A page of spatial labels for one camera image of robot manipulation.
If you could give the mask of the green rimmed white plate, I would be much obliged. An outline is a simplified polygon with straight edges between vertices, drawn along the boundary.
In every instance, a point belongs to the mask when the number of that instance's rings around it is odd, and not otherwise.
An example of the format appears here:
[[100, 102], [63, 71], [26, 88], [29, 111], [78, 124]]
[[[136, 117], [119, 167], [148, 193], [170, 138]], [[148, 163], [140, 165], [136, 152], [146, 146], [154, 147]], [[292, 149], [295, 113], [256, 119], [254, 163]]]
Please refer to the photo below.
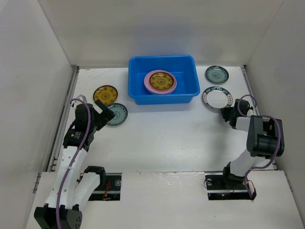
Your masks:
[[219, 112], [223, 108], [231, 107], [233, 96], [223, 87], [211, 86], [202, 93], [202, 101], [207, 109]]

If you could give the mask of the blue floral small plate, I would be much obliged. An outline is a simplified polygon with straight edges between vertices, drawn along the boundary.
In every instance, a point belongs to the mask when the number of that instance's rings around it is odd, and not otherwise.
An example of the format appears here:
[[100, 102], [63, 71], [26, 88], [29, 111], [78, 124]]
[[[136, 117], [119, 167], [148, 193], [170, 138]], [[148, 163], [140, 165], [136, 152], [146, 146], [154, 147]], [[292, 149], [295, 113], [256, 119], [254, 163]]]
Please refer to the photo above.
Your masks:
[[113, 103], [108, 106], [108, 108], [113, 111], [114, 113], [114, 118], [110, 120], [107, 125], [109, 126], [119, 126], [121, 125], [128, 116], [128, 110], [127, 108], [120, 104], [120, 103]]

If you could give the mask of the pink plastic plate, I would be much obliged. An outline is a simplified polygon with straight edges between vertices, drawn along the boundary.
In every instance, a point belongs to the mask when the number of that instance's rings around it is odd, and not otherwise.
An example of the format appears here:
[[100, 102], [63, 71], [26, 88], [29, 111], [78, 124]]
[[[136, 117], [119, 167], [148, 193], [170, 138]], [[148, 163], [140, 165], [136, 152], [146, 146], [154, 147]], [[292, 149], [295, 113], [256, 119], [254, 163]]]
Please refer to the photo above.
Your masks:
[[[174, 81], [173, 86], [172, 86], [171, 88], [167, 89], [167, 90], [157, 90], [157, 89], [153, 88], [152, 85], [151, 85], [150, 82], [149, 82], [149, 79], [150, 79], [150, 77], [151, 77], [154, 73], [157, 73], [157, 72], [168, 73], [170, 76], [172, 76], [172, 77], [173, 77], [173, 81]], [[171, 91], [174, 91], [174, 90], [176, 89], [176, 86], [177, 86], [177, 80], [176, 80], [176, 78], [174, 77], [174, 75], [171, 74], [170, 72], [165, 71], [165, 70], [154, 70], [154, 71], [151, 71], [151, 72], [147, 73], [146, 76], [145, 76], [145, 78], [144, 78], [143, 83], [144, 83], [144, 86], [145, 86], [145, 88], [146, 88], [147, 90], [149, 90], [149, 91], [155, 91], [155, 92], [157, 92], [157, 91], [161, 91], [161, 92], [171, 92]]]

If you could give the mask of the yellow patterned small plate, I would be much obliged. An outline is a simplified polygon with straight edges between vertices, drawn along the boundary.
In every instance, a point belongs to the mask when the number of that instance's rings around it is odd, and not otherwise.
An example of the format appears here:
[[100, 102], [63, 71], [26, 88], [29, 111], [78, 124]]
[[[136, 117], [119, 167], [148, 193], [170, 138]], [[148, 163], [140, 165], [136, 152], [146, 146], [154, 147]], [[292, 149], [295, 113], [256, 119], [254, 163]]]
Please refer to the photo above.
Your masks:
[[150, 79], [150, 84], [157, 90], [167, 90], [173, 86], [173, 77], [168, 73], [157, 72], [154, 73]]

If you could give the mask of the purple plastic plate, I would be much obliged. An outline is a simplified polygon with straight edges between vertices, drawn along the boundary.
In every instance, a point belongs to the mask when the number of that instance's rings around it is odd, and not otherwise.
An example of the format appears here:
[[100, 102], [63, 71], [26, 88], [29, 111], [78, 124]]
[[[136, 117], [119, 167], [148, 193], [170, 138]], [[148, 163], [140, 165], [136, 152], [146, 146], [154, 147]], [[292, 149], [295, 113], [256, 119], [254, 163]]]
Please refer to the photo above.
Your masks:
[[150, 94], [156, 94], [156, 95], [168, 95], [168, 94], [173, 93], [173, 91], [171, 91], [171, 92], [161, 92], [161, 91], [155, 92], [155, 91], [149, 91], [149, 90], [147, 90], [147, 92], [150, 93]]

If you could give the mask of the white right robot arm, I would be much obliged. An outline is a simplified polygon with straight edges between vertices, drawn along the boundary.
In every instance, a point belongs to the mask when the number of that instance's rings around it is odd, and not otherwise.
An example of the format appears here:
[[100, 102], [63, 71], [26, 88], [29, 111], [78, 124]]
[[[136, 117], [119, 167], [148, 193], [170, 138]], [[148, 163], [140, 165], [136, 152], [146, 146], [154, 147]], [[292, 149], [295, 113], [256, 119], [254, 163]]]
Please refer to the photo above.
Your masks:
[[246, 150], [223, 169], [221, 183], [225, 188], [243, 184], [251, 171], [269, 167], [284, 152], [282, 120], [267, 115], [247, 116], [250, 109], [249, 102], [241, 99], [233, 107], [221, 109], [222, 118], [233, 129], [247, 132]]

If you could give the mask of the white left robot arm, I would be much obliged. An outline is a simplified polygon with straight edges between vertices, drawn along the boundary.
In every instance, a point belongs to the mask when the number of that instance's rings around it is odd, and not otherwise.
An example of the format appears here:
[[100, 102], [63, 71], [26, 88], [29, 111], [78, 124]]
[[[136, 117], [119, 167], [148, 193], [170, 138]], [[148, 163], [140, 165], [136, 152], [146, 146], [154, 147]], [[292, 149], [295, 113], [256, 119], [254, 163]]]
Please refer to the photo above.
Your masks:
[[101, 100], [95, 104], [102, 110], [98, 113], [92, 104], [80, 98], [70, 101], [75, 119], [63, 139], [60, 166], [51, 192], [42, 207], [36, 207], [34, 218], [42, 229], [79, 229], [82, 209], [93, 191], [107, 184], [103, 167], [80, 168], [87, 156], [94, 134], [114, 118]]

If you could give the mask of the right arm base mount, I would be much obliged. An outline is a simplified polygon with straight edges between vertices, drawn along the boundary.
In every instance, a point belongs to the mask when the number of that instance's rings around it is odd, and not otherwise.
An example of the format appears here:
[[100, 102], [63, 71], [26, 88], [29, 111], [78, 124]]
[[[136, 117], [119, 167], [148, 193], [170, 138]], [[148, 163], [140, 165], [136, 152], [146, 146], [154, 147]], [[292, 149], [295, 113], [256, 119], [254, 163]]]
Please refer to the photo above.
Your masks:
[[207, 190], [208, 200], [254, 200], [257, 196], [255, 185], [252, 181], [238, 181], [225, 184], [222, 172], [205, 173], [203, 185]]

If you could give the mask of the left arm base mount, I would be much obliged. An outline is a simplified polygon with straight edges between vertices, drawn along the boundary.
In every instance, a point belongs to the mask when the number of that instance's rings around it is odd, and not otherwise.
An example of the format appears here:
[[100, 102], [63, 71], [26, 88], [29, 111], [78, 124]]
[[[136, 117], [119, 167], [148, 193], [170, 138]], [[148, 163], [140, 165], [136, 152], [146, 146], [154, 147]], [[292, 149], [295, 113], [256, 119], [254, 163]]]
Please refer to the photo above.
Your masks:
[[122, 173], [106, 173], [105, 184], [99, 185], [89, 201], [119, 201], [121, 198]]

